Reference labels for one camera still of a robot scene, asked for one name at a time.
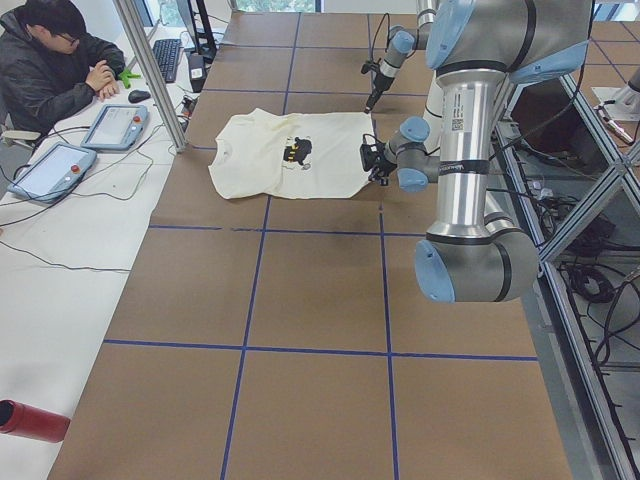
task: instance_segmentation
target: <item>white desk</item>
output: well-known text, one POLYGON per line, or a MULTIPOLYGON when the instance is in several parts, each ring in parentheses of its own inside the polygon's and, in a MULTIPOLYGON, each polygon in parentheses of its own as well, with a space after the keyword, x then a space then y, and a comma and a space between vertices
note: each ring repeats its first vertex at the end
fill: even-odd
MULTIPOLYGON (((161 28, 154 38, 176 37, 179 33, 180 29, 161 28)), ((125 43, 128 44, 118 42, 121 48, 125 43)), ((123 50, 127 57, 131 56, 130 48, 123 50)), ((134 67, 136 70, 139 73, 139 67, 134 67)), ((188 78, 183 57, 176 84, 167 85, 174 105, 179 105, 185 94, 183 89, 191 90, 188 78)), ((127 95, 135 88, 148 90, 144 80, 134 79, 130 89, 121 85, 120 94, 107 103, 128 103, 127 95)), ((150 118, 137 144, 162 123, 153 99, 143 104, 149 109, 150 118)), ((74 117, 59 122, 56 130, 90 125, 101 107, 102 103, 94 100, 74 117)), ((62 135, 78 145, 85 133, 82 130, 62 135)), ((38 154, 59 140, 57 136, 46 139, 38 154)), ((175 153, 163 127, 141 151, 153 158, 153 166, 130 200, 71 195, 33 219, 4 227, 0 240, 55 263, 130 269, 175 153)), ((124 160, 123 157, 124 154, 99 153, 95 166, 74 193, 130 196, 151 161, 138 153, 124 160)), ((43 208, 30 202, 6 205, 17 200, 10 193, 4 196, 0 224, 43 208)), ((127 274, 53 268, 3 245, 0 265, 0 397, 72 417, 127 274)), ((46 478, 60 446, 61 443, 0 435, 0 477, 46 478)))

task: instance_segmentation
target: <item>red can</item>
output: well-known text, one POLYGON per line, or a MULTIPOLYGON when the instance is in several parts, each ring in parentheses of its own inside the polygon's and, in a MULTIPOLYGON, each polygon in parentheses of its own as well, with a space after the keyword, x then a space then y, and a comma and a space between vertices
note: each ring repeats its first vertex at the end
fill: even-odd
POLYGON ((0 401, 0 433, 57 443, 64 439, 70 419, 15 402, 0 401))

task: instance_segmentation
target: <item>black hair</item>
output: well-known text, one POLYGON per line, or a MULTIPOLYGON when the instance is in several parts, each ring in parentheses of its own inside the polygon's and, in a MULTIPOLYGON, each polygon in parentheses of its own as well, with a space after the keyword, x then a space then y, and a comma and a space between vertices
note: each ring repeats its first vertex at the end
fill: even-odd
POLYGON ((53 35, 80 38, 87 33, 80 10, 69 0, 27 0, 20 13, 22 23, 42 25, 53 35))

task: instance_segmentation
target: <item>white t-shirt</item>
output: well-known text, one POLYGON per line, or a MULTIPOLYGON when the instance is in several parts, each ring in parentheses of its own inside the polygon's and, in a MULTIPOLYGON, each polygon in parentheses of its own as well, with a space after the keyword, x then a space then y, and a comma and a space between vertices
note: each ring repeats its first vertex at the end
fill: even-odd
POLYGON ((216 137, 209 167, 223 198, 267 193, 284 198, 349 198, 368 183, 362 135, 373 134, 364 113, 234 115, 216 137))

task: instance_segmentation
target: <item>glasses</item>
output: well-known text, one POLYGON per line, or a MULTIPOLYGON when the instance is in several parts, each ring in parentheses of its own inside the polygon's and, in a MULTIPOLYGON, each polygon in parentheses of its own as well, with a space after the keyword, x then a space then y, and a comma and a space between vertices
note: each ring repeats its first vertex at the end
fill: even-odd
POLYGON ((64 35, 62 33, 59 33, 58 36, 64 38, 67 42, 69 42, 69 45, 72 47, 80 41, 79 38, 73 38, 70 35, 64 35))

